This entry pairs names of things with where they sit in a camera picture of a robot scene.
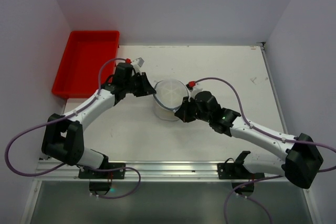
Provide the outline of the white mesh laundry bag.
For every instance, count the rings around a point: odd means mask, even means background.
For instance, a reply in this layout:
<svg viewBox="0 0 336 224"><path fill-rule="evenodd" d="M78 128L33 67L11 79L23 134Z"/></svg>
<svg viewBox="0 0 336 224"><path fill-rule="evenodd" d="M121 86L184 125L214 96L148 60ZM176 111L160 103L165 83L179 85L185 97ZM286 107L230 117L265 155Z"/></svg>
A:
<svg viewBox="0 0 336 224"><path fill-rule="evenodd" d="M157 82L154 89L154 114L163 121L178 121L175 112L181 107L183 98L189 97L186 85L176 79L164 79Z"/></svg>

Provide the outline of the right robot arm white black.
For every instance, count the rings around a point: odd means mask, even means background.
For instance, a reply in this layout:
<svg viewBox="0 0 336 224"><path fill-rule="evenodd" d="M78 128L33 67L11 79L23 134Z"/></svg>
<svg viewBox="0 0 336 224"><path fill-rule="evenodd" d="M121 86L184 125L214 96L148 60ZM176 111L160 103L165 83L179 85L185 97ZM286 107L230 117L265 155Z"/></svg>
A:
<svg viewBox="0 0 336 224"><path fill-rule="evenodd" d="M184 97L175 116L184 123L201 120L219 134L248 141L267 150L265 155L246 152L238 164L248 172L274 174L287 178L292 184L310 188L323 158L312 138L284 134L246 120L242 114L223 108L209 91L193 98Z"/></svg>

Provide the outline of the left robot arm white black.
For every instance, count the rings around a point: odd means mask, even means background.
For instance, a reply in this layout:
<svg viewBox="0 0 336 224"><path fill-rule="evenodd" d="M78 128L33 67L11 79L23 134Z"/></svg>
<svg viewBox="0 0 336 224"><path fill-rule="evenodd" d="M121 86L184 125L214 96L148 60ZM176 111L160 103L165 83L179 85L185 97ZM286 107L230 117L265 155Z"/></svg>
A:
<svg viewBox="0 0 336 224"><path fill-rule="evenodd" d="M116 65L114 74L84 103L63 115L49 117L42 143L42 152L70 166L104 169L108 157L85 147L83 133L102 113L117 105L127 94L143 97L156 93L146 73L141 71L144 61L126 59Z"/></svg>

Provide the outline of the red plastic tray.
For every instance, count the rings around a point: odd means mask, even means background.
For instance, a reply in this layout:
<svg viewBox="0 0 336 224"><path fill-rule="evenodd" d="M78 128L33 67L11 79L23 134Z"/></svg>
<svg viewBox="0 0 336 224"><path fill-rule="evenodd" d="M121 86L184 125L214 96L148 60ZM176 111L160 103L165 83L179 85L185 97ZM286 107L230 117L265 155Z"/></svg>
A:
<svg viewBox="0 0 336 224"><path fill-rule="evenodd" d="M100 68L117 56L119 36L113 30L72 31L51 90L53 95L65 100L89 98L98 88Z"/></svg>

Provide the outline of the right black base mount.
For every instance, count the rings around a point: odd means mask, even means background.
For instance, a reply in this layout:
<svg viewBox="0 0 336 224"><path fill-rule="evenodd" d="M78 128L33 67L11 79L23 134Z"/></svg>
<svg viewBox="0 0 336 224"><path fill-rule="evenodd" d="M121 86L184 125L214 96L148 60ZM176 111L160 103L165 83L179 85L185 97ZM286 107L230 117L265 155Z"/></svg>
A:
<svg viewBox="0 0 336 224"><path fill-rule="evenodd" d="M217 173L219 179L225 179L225 180L248 180L252 181L255 179L261 179L265 178L264 173L251 173L249 172L243 165L246 157L250 154L250 151L243 151L239 154L239 156L236 159L228 158L226 161L222 163L217 163ZM232 188L235 188L236 186L242 184L240 183L234 183L232 182ZM241 188L235 189L235 193L238 193L242 196L251 196L254 192L255 186L254 183L243 186Z"/></svg>

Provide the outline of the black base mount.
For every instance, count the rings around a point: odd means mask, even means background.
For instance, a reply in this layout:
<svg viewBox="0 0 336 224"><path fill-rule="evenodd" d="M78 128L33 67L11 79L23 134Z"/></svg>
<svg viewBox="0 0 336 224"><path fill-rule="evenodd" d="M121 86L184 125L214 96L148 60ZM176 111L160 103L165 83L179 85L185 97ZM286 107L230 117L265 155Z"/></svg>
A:
<svg viewBox="0 0 336 224"><path fill-rule="evenodd" d="M236 159L228 158L226 161L222 163L217 163L217 173L219 179L225 179L225 180L248 180L252 181L255 179L261 179L265 178L264 173L251 173L249 172L243 165L246 157L250 154L250 151L243 151L239 154L239 156ZM242 184L240 183L234 183L232 182L232 188L235 188L236 186ZM243 186L241 188L235 189L235 193L238 193L242 196L251 196L254 192L255 186L254 183Z"/></svg>
<svg viewBox="0 0 336 224"><path fill-rule="evenodd" d="M114 180L124 179L125 163L105 163L99 169L102 172L97 172L88 168L80 168L78 178L89 180L89 191L93 194L106 195L112 189Z"/></svg>

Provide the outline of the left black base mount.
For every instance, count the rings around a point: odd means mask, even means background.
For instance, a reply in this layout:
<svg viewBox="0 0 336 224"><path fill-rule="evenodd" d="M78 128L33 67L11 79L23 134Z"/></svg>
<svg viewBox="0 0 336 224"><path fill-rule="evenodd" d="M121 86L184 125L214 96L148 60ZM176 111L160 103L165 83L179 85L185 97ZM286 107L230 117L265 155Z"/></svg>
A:
<svg viewBox="0 0 336 224"><path fill-rule="evenodd" d="M102 172L97 172L88 168L80 168L78 178L89 180L89 191L93 194L106 195L112 189L114 180L124 179L125 163L105 163L99 169Z"/></svg>

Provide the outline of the aluminium mounting rail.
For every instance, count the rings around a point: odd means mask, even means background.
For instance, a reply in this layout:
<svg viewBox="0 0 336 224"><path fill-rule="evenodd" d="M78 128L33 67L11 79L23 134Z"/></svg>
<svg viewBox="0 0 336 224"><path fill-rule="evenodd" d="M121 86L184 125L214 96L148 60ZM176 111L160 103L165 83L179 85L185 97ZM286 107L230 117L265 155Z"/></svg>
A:
<svg viewBox="0 0 336 224"><path fill-rule="evenodd" d="M224 163L224 161L110 161L110 163L123 164L127 167L133 167L140 172L141 182L247 182L257 179L253 178L243 179L226 177L224 179L219 176L217 164ZM45 172L57 165L60 162L51 158L48 160L41 160L38 162L36 172ZM41 180L57 180L57 181L71 181L79 180L80 169L77 166L65 165L57 170L38 177ZM124 179L117 179L117 182L137 182L138 175L132 170L124 172Z"/></svg>

